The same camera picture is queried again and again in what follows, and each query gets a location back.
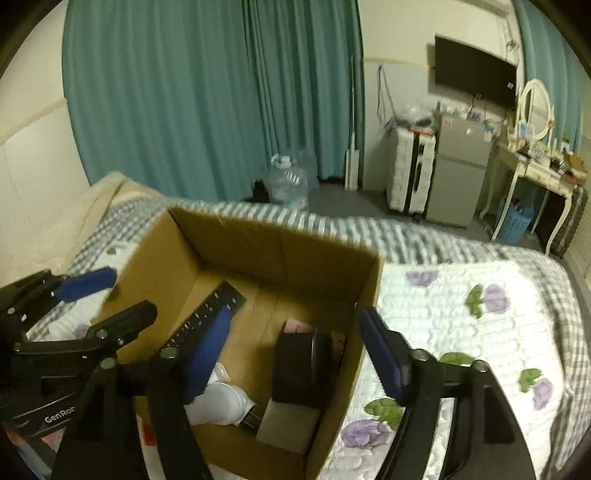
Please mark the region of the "grey small fridge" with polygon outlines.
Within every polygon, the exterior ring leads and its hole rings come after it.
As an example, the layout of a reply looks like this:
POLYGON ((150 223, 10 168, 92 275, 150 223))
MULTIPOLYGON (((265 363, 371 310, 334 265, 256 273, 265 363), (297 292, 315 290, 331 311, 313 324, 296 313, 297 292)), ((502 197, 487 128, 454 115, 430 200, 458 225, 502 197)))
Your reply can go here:
POLYGON ((492 145, 483 123, 444 115, 426 219, 467 228, 476 212, 492 145))

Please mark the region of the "white oval mirror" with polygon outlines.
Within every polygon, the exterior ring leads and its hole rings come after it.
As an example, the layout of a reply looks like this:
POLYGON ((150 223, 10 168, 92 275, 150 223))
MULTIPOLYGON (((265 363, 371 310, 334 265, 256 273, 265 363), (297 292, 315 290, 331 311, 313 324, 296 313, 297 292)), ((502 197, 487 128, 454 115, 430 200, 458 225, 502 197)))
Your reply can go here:
POLYGON ((544 83, 539 79, 529 80, 518 97, 518 138, 529 144, 542 141, 550 134, 554 123, 554 105, 544 83))

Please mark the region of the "black remote control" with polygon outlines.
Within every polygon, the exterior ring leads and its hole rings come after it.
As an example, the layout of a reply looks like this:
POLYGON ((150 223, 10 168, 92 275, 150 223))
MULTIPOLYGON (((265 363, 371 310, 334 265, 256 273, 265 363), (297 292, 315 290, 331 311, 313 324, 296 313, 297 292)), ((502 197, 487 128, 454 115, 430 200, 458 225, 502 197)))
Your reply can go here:
POLYGON ((228 310, 229 315, 233 316, 243 304, 245 297, 242 293, 228 281, 222 281, 173 332, 164 347, 181 350, 196 345, 222 311, 228 310))

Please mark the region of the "beige pillow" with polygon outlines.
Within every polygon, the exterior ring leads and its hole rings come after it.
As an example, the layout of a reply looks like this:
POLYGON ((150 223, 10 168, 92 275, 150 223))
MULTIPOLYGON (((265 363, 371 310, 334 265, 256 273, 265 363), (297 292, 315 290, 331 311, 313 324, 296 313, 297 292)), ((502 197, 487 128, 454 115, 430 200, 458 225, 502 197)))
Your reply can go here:
POLYGON ((162 196, 121 172, 109 172, 78 197, 54 225, 24 244, 11 263, 9 278, 17 280, 46 269, 65 273, 109 210, 130 200, 162 196))

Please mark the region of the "red cap white bottle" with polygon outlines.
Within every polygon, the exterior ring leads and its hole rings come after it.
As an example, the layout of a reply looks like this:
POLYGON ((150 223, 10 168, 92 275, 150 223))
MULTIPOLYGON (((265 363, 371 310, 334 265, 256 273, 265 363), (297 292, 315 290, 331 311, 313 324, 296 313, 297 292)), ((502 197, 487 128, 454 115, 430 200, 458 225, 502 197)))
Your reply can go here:
POLYGON ((157 441, 152 425, 136 415, 140 444, 143 450, 157 447, 157 441))

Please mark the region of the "black wall television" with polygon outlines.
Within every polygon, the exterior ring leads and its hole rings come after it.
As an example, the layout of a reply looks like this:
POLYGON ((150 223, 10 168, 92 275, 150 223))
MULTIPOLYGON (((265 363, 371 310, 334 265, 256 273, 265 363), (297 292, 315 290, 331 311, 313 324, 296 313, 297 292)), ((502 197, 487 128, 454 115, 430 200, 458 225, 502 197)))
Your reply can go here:
POLYGON ((505 109, 515 108, 517 67, 452 39, 435 37, 435 82, 505 109))

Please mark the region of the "floral white quilt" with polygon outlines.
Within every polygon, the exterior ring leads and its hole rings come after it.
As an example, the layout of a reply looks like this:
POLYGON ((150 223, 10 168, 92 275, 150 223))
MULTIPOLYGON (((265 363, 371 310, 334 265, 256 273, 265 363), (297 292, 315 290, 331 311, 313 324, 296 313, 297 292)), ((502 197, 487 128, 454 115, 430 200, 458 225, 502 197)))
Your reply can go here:
MULTIPOLYGON (((270 204, 130 200, 108 211, 67 273, 124 269, 165 207, 208 211, 314 232, 368 246, 387 262, 378 310, 412 345, 443 361, 481 358, 492 366, 525 436, 536 479, 563 478, 590 425, 590 358, 576 296, 565 270, 535 251, 505 247, 396 220, 331 219, 270 204)), ((386 456, 377 428, 378 376, 361 377, 320 479, 374 479, 386 456)))

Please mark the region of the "green curtain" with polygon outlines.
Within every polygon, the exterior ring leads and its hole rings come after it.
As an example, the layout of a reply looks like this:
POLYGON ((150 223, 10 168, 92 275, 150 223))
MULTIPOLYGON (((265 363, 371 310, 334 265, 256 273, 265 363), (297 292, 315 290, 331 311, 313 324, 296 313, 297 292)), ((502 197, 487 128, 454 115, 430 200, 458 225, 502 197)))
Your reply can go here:
POLYGON ((354 1, 72 1, 62 74, 91 182, 249 197, 276 154, 322 179, 363 134, 354 1))
POLYGON ((530 1, 514 1, 528 80, 542 81, 555 106, 554 136, 577 153, 582 137, 584 69, 552 21, 530 1))

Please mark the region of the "blue plastic basket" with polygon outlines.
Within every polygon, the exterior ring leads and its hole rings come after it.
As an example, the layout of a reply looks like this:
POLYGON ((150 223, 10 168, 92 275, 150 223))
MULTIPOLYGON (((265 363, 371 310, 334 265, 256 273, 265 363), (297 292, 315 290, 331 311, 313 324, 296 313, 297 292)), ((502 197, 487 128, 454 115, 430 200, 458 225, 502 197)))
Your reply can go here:
POLYGON ((513 198, 497 240, 506 245, 518 244, 528 230, 533 216, 534 206, 531 202, 513 198))

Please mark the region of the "green right curtain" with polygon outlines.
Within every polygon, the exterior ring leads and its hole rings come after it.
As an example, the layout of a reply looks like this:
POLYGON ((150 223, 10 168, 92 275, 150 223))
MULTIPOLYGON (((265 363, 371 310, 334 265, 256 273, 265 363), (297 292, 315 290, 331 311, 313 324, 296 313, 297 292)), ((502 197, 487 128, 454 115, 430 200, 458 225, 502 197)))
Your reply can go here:
POLYGON ((528 80, 542 81, 555 106, 554 136, 577 153, 582 137, 584 69, 552 21, 530 1, 514 1, 528 80))

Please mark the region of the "pink phone case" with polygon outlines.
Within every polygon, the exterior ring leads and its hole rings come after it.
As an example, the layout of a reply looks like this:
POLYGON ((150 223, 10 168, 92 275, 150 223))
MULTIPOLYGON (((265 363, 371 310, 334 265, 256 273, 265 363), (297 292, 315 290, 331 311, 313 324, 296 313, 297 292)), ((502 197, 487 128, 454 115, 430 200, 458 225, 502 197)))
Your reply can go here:
POLYGON ((283 324, 283 333, 287 334, 314 334, 317 338, 331 339, 332 358, 337 361, 341 359, 342 352, 346 346, 346 335, 338 331, 318 329, 314 325, 294 318, 287 319, 283 324))

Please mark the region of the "white plastic cup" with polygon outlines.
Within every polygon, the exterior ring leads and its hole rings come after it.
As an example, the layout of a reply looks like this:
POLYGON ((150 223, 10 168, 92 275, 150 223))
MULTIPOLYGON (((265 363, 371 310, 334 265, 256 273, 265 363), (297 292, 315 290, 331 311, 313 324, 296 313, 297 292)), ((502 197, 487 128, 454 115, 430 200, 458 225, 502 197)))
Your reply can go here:
POLYGON ((221 362, 216 362, 204 392, 184 409, 191 426, 238 426, 254 407, 256 403, 242 388, 230 382, 228 370, 221 362))

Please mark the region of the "white suitcase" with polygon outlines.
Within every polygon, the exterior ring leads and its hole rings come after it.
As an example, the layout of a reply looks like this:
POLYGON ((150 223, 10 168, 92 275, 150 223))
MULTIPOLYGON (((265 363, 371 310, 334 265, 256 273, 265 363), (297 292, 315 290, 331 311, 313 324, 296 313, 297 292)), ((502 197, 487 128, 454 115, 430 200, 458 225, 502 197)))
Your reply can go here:
POLYGON ((433 135, 397 127, 390 134, 387 199, 391 210, 410 216, 426 212, 435 165, 433 135))

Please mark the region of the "white vanity table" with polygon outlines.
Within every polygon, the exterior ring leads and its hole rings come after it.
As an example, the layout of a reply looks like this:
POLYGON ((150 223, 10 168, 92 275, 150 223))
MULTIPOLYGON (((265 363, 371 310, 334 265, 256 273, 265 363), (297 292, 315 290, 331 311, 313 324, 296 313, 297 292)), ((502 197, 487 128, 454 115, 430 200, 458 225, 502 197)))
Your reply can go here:
POLYGON ((587 194, 583 188, 552 168, 495 144, 483 186, 483 220, 493 213, 491 239, 503 225, 511 200, 518 198, 534 206, 534 216, 526 231, 539 236, 546 255, 563 257, 574 237, 587 194))

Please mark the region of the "clear water jug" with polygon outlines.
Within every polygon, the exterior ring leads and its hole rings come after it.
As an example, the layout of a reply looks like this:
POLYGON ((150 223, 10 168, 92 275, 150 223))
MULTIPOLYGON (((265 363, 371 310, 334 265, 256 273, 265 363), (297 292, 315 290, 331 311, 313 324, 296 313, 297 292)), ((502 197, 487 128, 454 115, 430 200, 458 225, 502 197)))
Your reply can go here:
POLYGON ((264 181, 270 202, 294 210, 308 208, 308 176, 289 155, 273 155, 264 181))

